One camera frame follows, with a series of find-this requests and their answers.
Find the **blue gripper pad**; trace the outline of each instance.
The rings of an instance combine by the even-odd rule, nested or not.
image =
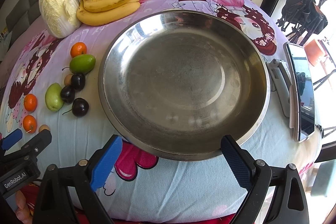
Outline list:
[[[252,162],[247,162],[249,159],[245,161],[247,157],[247,155],[243,154],[245,151],[228,135],[222,138],[220,147],[239,186],[250,191],[253,185],[251,168],[254,168],[254,165]]]
[[[22,139],[22,131],[15,129],[11,134],[1,140],[1,148],[4,151],[9,150],[14,144]]]
[[[115,165],[122,149],[122,139],[120,136],[113,135],[103,147],[102,156],[98,159],[91,173],[91,189],[95,192],[104,186],[113,166]]]

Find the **baby stroller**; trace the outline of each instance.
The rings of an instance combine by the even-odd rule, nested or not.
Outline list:
[[[327,18],[320,10],[325,1],[320,0],[316,5],[315,0],[286,0],[286,4],[282,8],[282,17],[277,21],[277,24],[283,32],[290,23],[294,24],[292,32],[286,35],[286,37],[290,37],[290,42],[297,43],[299,37],[307,31],[300,42],[300,45],[303,46],[313,33],[319,34],[327,26]]]

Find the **metal screw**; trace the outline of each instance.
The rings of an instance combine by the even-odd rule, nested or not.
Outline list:
[[[295,170],[295,169],[296,169],[295,164],[289,164],[288,167],[289,167],[290,169],[292,169],[292,170]]]
[[[257,160],[256,163],[259,166],[264,166],[265,165],[265,162],[263,160]]]
[[[88,163],[87,160],[80,160],[79,163],[78,163],[78,165],[79,166],[85,166],[85,165],[87,165],[87,163]]]
[[[51,164],[51,165],[48,166],[47,169],[48,169],[49,171],[53,171],[55,168],[56,168],[56,165],[55,165],[55,164]]]

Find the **round table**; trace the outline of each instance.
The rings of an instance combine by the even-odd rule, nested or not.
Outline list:
[[[51,163],[65,167],[90,158],[112,134],[117,134],[100,103],[99,66],[113,38],[144,16],[167,9],[205,12],[242,30],[251,38],[265,62],[273,58],[285,60],[283,43],[287,42],[286,37],[250,0],[141,0],[141,3],[137,12],[119,21],[100,27],[83,24],[63,40],[44,31],[24,48],[5,90],[0,110],[0,132],[5,137],[16,128],[23,130],[22,119],[27,115],[23,108],[24,95],[36,95],[39,103],[30,114],[36,117],[38,126],[50,126],[52,133],[52,143],[38,157],[42,175]],[[97,60],[95,68],[86,76],[84,90],[76,94],[90,104],[88,114],[82,118],[76,118],[71,112],[62,115],[71,105],[65,104],[60,111],[51,112],[44,104],[48,86],[55,82],[62,85],[69,73],[62,68],[68,66],[70,48],[78,41],[84,42],[88,53]],[[320,152],[320,134],[315,133],[299,144],[293,140],[288,125],[278,94],[273,91],[263,122],[242,148],[255,159],[263,159],[272,166],[285,167],[293,162],[302,175]],[[19,149],[31,138],[32,134],[24,134],[12,149]],[[70,192],[74,205],[79,206],[76,195],[72,190]],[[246,190],[239,187],[224,157],[198,162],[159,159],[123,141],[122,153],[97,195],[113,218],[191,222],[235,213]]]

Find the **smartphone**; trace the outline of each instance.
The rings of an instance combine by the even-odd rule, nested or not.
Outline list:
[[[294,114],[298,118],[293,137],[295,141],[302,142],[315,131],[314,87],[305,49],[289,42],[283,47],[292,78]]]

